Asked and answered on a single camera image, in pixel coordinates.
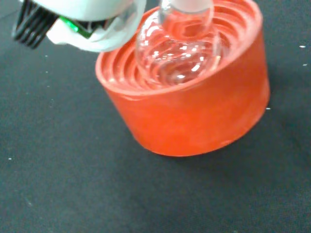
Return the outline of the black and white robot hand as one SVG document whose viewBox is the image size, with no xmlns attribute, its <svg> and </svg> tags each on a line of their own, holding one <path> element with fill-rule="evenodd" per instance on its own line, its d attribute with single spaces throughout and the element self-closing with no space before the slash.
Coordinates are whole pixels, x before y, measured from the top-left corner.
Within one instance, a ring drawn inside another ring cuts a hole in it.
<svg viewBox="0 0 311 233">
<path fill-rule="evenodd" d="M 106 52 L 135 34 L 145 0 L 24 0 L 12 38 L 32 49 L 44 38 L 56 45 Z"/>
</svg>

